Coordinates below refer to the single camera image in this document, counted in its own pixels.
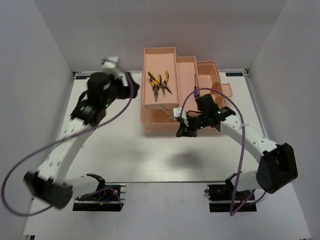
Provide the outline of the yellow needle-nose pliers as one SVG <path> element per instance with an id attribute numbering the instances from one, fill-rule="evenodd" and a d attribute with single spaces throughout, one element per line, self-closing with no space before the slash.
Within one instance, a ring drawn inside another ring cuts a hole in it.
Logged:
<path id="1" fill-rule="evenodd" d="M 147 74 L 149 76 L 150 85 L 152 87 L 154 100 L 157 102 L 158 101 L 158 95 L 159 95 L 160 86 L 162 84 L 162 76 L 159 74 L 158 78 L 155 78 L 154 75 L 151 74 L 150 71 L 148 71 Z"/>

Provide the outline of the yellow side cutter pliers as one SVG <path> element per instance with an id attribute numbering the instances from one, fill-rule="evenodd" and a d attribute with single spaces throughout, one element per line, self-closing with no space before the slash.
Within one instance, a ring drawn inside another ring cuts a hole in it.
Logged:
<path id="1" fill-rule="evenodd" d="M 161 89 L 162 89 L 164 96 L 166 95 L 166 91 L 168 91 L 170 94 L 173 94 L 172 91 L 170 90 L 170 88 L 168 87 L 169 77 L 170 77 L 170 75 L 167 70 L 165 71 L 165 80 L 164 81 L 162 81 L 162 76 L 159 75 L 160 86 L 161 86 Z"/>

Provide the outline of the blue handled screwdriver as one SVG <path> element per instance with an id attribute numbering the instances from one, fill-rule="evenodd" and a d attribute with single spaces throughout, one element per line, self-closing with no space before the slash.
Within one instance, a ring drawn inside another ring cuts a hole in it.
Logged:
<path id="1" fill-rule="evenodd" d="M 199 93 L 198 93 L 198 86 L 197 86 L 197 77 L 196 75 L 194 75 L 194 88 L 193 88 L 193 95 L 194 95 L 194 99 L 197 99 L 199 97 Z"/>

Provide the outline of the pink plastic toolbox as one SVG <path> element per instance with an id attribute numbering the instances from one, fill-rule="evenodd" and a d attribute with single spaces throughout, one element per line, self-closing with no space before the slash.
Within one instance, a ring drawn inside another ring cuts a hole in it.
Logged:
<path id="1" fill-rule="evenodd" d="M 162 82 L 169 73 L 168 87 L 165 95 L 160 86 L 158 99 L 155 101 L 148 71 Z M 195 100 L 187 95 L 194 90 L 195 77 L 197 87 L 202 88 L 200 95 L 211 94 L 214 102 L 223 108 L 227 97 L 233 95 L 228 83 L 222 83 L 218 65 L 215 61 L 198 61 L 194 56 L 178 56 L 175 47 L 158 47 L 144 49 L 144 64 L 141 83 L 140 120 L 147 133 L 173 133 L 178 130 L 179 123 L 172 118 L 173 109 L 184 107 L 193 114 L 197 110 Z"/>

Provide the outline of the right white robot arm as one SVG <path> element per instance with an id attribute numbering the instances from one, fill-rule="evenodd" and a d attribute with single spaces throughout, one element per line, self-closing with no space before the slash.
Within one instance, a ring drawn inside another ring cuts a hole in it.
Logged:
<path id="1" fill-rule="evenodd" d="M 198 115 L 190 116 L 182 108 L 173 109 L 173 118 L 180 123 L 176 137 L 196 137 L 197 131 L 215 128 L 244 146 L 258 163 L 256 170 L 234 173 L 225 180 L 226 195 L 236 200 L 244 191 L 262 189 L 273 194 L 298 177 L 293 148 L 278 144 L 245 126 L 229 107 L 219 108 L 210 94 L 196 100 Z"/>

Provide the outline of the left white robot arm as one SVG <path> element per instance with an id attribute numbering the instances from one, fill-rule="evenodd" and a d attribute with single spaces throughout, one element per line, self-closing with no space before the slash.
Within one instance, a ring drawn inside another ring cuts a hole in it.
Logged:
<path id="1" fill-rule="evenodd" d="M 112 73 L 95 72 L 87 80 L 87 89 L 81 93 L 64 137 L 35 172 L 28 171 L 24 182 L 32 195 L 56 209 L 63 209 L 74 198 L 90 197 L 99 200 L 105 196 L 105 180 L 88 173 L 66 180 L 68 170 L 85 141 L 100 126 L 107 108 L 115 100 L 132 100 L 140 88 L 130 72 L 125 72 L 128 85 L 122 77 Z"/>

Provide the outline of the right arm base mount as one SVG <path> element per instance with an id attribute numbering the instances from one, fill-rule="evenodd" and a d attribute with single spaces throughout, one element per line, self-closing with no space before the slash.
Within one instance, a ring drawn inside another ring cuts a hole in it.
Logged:
<path id="1" fill-rule="evenodd" d="M 208 196 L 209 211 L 211 213 L 228 213 L 230 211 L 232 194 L 227 193 L 224 184 L 210 184 L 204 190 L 204 194 Z M 235 210 L 247 197 L 250 191 L 237 192 L 235 195 L 233 209 Z M 247 203 L 239 210 L 240 212 L 256 212 L 257 207 L 255 196 L 252 195 Z"/>

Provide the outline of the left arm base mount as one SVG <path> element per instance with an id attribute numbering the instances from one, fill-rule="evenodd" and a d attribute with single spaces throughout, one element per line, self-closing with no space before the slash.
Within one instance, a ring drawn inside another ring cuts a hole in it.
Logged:
<path id="1" fill-rule="evenodd" d="M 102 192 L 91 196 L 77 197 L 73 212 L 120 212 L 125 204 L 126 184 L 106 184 Z"/>

